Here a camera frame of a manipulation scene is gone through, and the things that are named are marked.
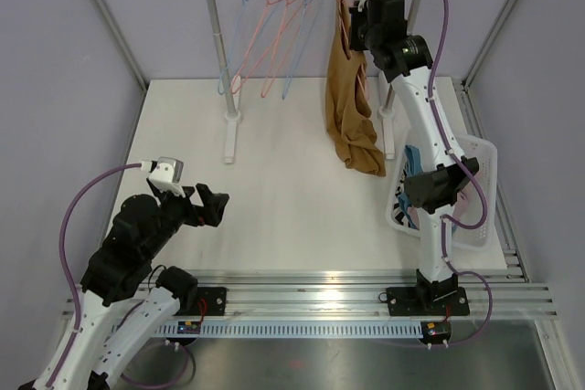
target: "blue hanger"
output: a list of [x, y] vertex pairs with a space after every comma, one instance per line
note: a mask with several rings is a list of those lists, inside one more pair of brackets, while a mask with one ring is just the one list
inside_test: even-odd
[[301, 28], [299, 30], [299, 36], [297, 37], [296, 41], [294, 42], [294, 52], [293, 52], [293, 56], [292, 56], [291, 67], [289, 68], [289, 73], [286, 76], [286, 80], [284, 82], [284, 88], [282, 89], [282, 98], [283, 99], [285, 99], [286, 96], [288, 95], [289, 88], [291, 87], [291, 82], [293, 81], [294, 72], [296, 71], [297, 67], [299, 66], [299, 63], [301, 62], [301, 58], [303, 57], [304, 49], [306, 48], [307, 43], [309, 42], [309, 38], [311, 37], [311, 34], [313, 33], [314, 24], [316, 23], [317, 18], [319, 17], [319, 13], [321, 12], [321, 4], [323, 3], [323, 0], [319, 1], [319, 6], [317, 7], [317, 12], [315, 13], [314, 18], [313, 18], [313, 23], [309, 27], [309, 34], [307, 35], [307, 38], [304, 40], [303, 46], [301, 47], [301, 51], [298, 52], [299, 40], [301, 39], [301, 35], [303, 33], [304, 18], [306, 15], [307, 7], [312, 2], [313, 2], [313, 0], [304, 0], [303, 17], [301, 18]]
[[[249, 0], [241, 0], [241, 9], [238, 13], [238, 17], [236, 18], [236, 23], [234, 25], [234, 30], [232, 32], [231, 35], [231, 41], [229, 43], [229, 50], [228, 50], [228, 56], [226, 57], [226, 67], [223, 68], [223, 70], [221, 70], [221, 73], [219, 74], [219, 81], [218, 81], [218, 93], [220, 95], [223, 95], [226, 91], [223, 89], [223, 77], [226, 74], [226, 72], [228, 71], [229, 68], [229, 62], [231, 61], [231, 55], [232, 55], [232, 51], [234, 48], [234, 44], [236, 42], [236, 35], [238, 34], [238, 27], [239, 27], [239, 21], [241, 19], [241, 17], [244, 14], [244, 11], [246, 11], [246, 7], [248, 6], [248, 2]], [[258, 37], [262, 34], [262, 31], [264, 30], [264, 28], [266, 27], [266, 25], [268, 24], [268, 22], [270, 22], [272, 15], [276, 12], [276, 10], [278, 9], [278, 5], [276, 5], [275, 8], [272, 9], [271, 13], [268, 15], [268, 17], [266, 17], [266, 20], [264, 21], [264, 24], [262, 25], [262, 28], [260, 29], [259, 33], [258, 33]]]

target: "metal floor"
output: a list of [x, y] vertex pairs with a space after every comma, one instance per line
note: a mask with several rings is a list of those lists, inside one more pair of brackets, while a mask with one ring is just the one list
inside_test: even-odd
[[[453, 323], [453, 339], [474, 330]], [[530, 321], [493, 321], [472, 343], [449, 350], [400, 347], [414, 341], [201, 339], [189, 346], [193, 390], [506, 390], [554, 389], [537, 331]], [[171, 379], [182, 364], [172, 348], [138, 354], [127, 374], [144, 384]], [[191, 375], [187, 370], [183, 383]], [[112, 390], [135, 388], [119, 383]]]

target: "laundry basket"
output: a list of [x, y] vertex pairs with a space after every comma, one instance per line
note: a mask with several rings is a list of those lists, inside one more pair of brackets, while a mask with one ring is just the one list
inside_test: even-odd
[[[475, 230], [466, 230], [457, 227], [452, 235], [452, 243], [458, 248], [468, 248], [471, 250], [482, 250], [487, 248], [492, 242], [494, 233], [494, 217], [495, 217], [495, 191], [497, 183], [497, 150], [495, 146], [484, 139], [479, 139], [468, 134], [455, 134], [457, 142], [465, 151], [465, 155], [469, 158], [476, 157], [479, 162], [479, 172], [476, 175], [479, 185], [484, 190], [487, 199], [487, 219], [484, 224]], [[416, 139], [413, 132], [407, 135], [406, 144], [417, 146]], [[400, 181], [404, 172], [406, 164], [406, 156], [404, 154], [404, 146], [397, 150], [397, 162], [392, 178], [392, 186], [388, 197], [388, 205], [386, 207], [386, 219], [391, 226], [400, 232], [407, 233], [414, 237], [420, 236], [420, 231], [416, 228], [403, 226], [395, 218], [395, 204], [398, 202], [396, 193], [400, 187], [403, 188], [403, 182]], [[482, 202], [473, 189], [472, 198], [468, 209], [463, 213], [460, 220], [464, 224], [475, 224], [482, 216]]]

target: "brown towel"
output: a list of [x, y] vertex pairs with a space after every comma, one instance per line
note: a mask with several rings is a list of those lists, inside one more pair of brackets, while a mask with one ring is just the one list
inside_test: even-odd
[[335, 0], [335, 37], [331, 46], [327, 86], [325, 90], [325, 118], [327, 132], [335, 143], [335, 151], [349, 169], [380, 177], [386, 175], [384, 154], [376, 147], [376, 132], [369, 117], [372, 114], [357, 77], [365, 82], [366, 57], [349, 49], [340, 30], [343, 20], [349, 32], [349, 10], [345, 0]]

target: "white wall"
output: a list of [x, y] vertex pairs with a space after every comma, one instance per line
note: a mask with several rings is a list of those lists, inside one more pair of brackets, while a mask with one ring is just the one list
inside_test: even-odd
[[[0, 386], [38, 376], [67, 288], [58, 237], [69, 201], [124, 157], [141, 96], [90, 0], [0, 0]], [[115, 179], [87, 195], [67, 236], [76, 280]]]
[[[149, 79], [218, 75], [205, 0], [107, 1]], [[466, 74], [504, 1], [451, 0], [450, 32], [440, 73], [458, 78]], [[221, 25], [228, 42], [239, 6], [240, 0], [218, 0]], [[298, 76], [323, 76], [326, 72], [334, 23], [331, 6], [332, 0], [328, 0], [311, 44], [304, 52]], [[243, 20], [244, 38], [235, 51], [236, 60], [241, 60], [262, 5], [256, 2], [250, 8], [255, 14]], [[427, 38], [433, 51], [441, 31], [441, 14], [441, 0], [423, 0], [415, 31]], [[275, 27], [279, 20], [273, 20]]]
[[583, 0], [520, 0], [472, 86], [528, 265], [550, 285], [581, 379], [583, 29]]

